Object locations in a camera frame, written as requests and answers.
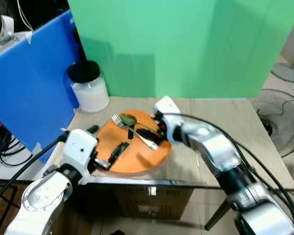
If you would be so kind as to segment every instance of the table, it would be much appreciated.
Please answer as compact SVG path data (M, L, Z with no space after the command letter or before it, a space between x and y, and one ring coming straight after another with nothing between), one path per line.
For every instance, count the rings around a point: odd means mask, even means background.
M77 110L68 129L87 129L95 124L102 127L114 113L128 109L140 109L151 114L157 101L156 98L113 96L110 98L109 106L100 113L89 114ZM294 190L293 179L247 99L174 98L173 100L182 113L209 120L227 131L236 141L250 149L284 188ZM60 164L63 145L63 143L57 145L46 166ZM259 174L274 188L277 188L271 178L247 152L244 150L242 152ZM192 188L219 187L200 155L181 143L173 147L171 156L163 164L145 174L125 176L95 171L90 183L175 185Z

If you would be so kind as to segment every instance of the table leg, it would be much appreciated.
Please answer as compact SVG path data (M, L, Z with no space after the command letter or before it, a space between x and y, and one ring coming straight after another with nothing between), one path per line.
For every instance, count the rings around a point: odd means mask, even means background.
M217 209L217 211L214 213L214 215L209 219L209 221L205 224L205 230L210 230L224 215L227 213L227 211L230 209L230 204L225 199L221 206Z

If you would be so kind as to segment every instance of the orange plate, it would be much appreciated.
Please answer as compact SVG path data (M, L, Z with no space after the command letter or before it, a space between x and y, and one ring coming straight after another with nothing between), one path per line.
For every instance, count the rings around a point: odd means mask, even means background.
M131 114L141 122L154 129L158 129L155 121L149 114L140 110L127 110L124 114ZM135 130L142 129L136 124ZM111 153L121 142L128 142L130 145L115 161L110 171L118 173L138 173L149 170L162 163L170 154L172 145L163 141L157 150L150 149L142 140L134 134L134 138L127 138L128 129L119 128L112 120L108 121L98 134L99 144L96 148L98 158L108 160Z

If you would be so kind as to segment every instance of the blue board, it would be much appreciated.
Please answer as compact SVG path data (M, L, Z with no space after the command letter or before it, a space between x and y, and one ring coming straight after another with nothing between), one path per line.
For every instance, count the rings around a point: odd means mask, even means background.
M66 69L79 59L68 11L0 55L0 121L29 149L62 134L78 102ZM40 161L46 162L46 153Z

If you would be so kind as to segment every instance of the green spoon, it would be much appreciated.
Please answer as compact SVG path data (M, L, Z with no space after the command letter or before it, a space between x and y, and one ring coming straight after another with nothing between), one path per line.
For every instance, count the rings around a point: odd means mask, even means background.
M137 119L131 114L121 114L120 118L125 125L132 126L135 124L139 124L147 129L152 130L157 133L157 130L138 122Z

